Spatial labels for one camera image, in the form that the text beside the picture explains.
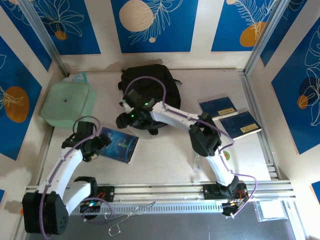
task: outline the black backpack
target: black backpack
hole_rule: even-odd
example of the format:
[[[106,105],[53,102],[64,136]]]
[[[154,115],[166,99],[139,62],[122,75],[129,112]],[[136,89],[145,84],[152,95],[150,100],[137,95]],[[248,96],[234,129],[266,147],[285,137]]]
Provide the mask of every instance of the black backpack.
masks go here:
[[[122,90],[123,93],[125,93],[129,83],[131,83],[138,77],[144,76],[154,77],[160,80],[164,84],[166,89],[165,103],[176,109],[180,109],[181,97],[176,82],[179,82],[181,84],[182,82],[174,79],[169,69],[164,65],[152,64],[147,66],[128,68],[127,70],[122,72],[121,82],[118,83],[119,90]],[[143,96],[147,101],[150,101],[153,98],[162,100],[164,94],[161,85],[149,78],[136,81],[130,86],[128,92],[131,90],[137,91],[137,93]],[[132,127],[140,130],[148,130],[151,135],[157,135],[158,129],[164,127],[165,125],[167,124],[163,122],[153,121],[139,122],[139,124],[133,125]]]

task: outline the purple cable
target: purple cable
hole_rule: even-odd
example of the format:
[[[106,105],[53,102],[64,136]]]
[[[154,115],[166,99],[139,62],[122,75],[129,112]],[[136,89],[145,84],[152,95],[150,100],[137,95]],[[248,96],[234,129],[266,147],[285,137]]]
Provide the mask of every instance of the purple cable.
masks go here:
[[[84,118],[91,118],[91,119],[94,119],[97,121],[98,123],[98,129],[90,136],[84,138],[83,140],[79,141],[76,145],[74,145],[65,155],[64,155],[64,159],[61,159],[60,162],[58,163],[58,165],[55,167],[52,175],[49,177],[49,180],[48,180],[48,185],[46,185],[44,187],[44,190],[43,190],[43,194],[41,196],[41,200],[40,200],[40,206],[39,206],[39,226],[40,226],[40,232],[43,236],[43,238],[45,240],[50,240],[52,235],[50,236],[47,236],[46,235],[46,232],[45,232],[45,227],[44,227],[44,216],[43,216],[43,213],[44,213],[44,204],[45,204],[45,197],[46,197],[46,194],[47,194],[47,191],[51,185],[51,182],[52,180],[54,179],[54,177],[56,176],[58,170],[60,169],[61,165],[67,160],[67,157],[71,154],[71,152],[73,150],[76,149],[76,147],[78,147],[80,144],[83,144],[85,141],[87,140],[90,140],[90,139],[93,139],[102,129],[102,126],[100,124],[100,121],[94,117],[94,116],[83,116],[83,117],[80,117],[78,120],[75,121],[74,125],[79,122],[79,120],[81,119],[84,119]]]
[[[95,224],[95,225],[103,225],[103,224],[107,224],[111,219],[112,217],[114,216],[114,211],[112,210],[112,207],[111,205],[104,199],[101,199],[101,198],[98,198],[98,197],[88,197],[88,198],[85,198],[83,199],[82,202],[86,202],[86,201],[100,201],[104,204],[106,204],[109,208],[110,208],[110,217],[109,219],[107,220],[103,220],[103,221],[91,221],[91,220],[87,220],[86,223],[89,223],[89,224]],[[82,213],[82,218],[83,220],[85,220],[85,213],[86,211],[88,210],[89,208],[87,208],[85,211],[83,211]]]
[[[205,122],[205,121],[203,121],[203,120],[201,120],[201,119],[195,119],[195,118],[193,118],[193,117],[189,118],[189,116],[187,116],[187,115],[184,115],[184,114],[182,114],[182,113],[180,113],[180,112],[177,112],[177,111],[174,111],[174,110],[171,110],[171,109],[168,109],[168,108],[166,107],[166,104],[165,104],[166,95],[167,95],[166,86],[165,86],[159,79],[157,79],[157,78],[155,78],[155,77],[152,77],[152,76],[140,76],[140,77],[135,78],[135,79],[134,79],[132,82],[130,82],[130,84],[127,86],[127,88],[126,88],[126,90],[124,91],[124,94],[123,94],[123,95],[125,96],[125,95],[127,94],[128,90],[129,90],[129,87],[130,87],[134,82],[136,82],[136,81],[138,81],[138,80],[141,80],[141,79],[151,79],[151,80],[154,80],[154,81],[158,82],[158,83],[162,86],[162,88],[163,88],[162,104],[163,104],[163,108],[164,108],[166,111],[171,112],[171,113],[173,113],[173,114],[176,114],[176,115],[178,115],[178,116],[180,116],[180,117],[183,117],[183,118],[186,118],[186,119],[191,119],[192,121],[196,121],[196,122],[198,122],[198,123],[200,123],[200,124],[206,125],[206,126],[208,126],[209,128],[212,128],[212,129],[214,129],[215,131],[219,132],[220,134],[226,136],[226,137],[231,141],[230,144],[222,147],[221,149],[218,149],[218,152],[219,152],[221,161],[222,161],[225,169],[226,169],[228,172],[230,171],[233,175],[235,175],[235,176],[237,176],[237,177],[248,177],[248,178],[252,178],[252,179],[254,180],[254,182],[255,182],[253,191],[252,191],[252,193],[250,194],[250,196],[249,196],[249,198],[247,199],[247,201],[246,201],[241,207],[239,207],[239,208],[237,209],[237,211],[231,216],[231,217],[235,217],[235,216],[244,208],[244,206],[247,205],[248,201],[249,201],[250,199],[252,199],[252,197],[253,197],[253,195],[255,194],[255,192],[256,192],[256,190],[257,190],[257,187],[258,187],[258,180],[257,180],[254,176],[245,175],[245,174],[240,174],[240,173],[234,173],[232,170],[229,170],[228,166],[226,165],[226,163],[225,163],[225,161],[224,161],[224,158],[222,157],[222,152],[223,152],[223,150],[226,149],[226,148],[228,148],[228,147],[233,146],[233,145],[235,144],[235,140],[233,140],[232,137],[230,137],[226,132],[220,130],[219,128],[217,128],[216,126],[213,126],[212,124],[210,124],[210,123],[208,123],[208,122]]]

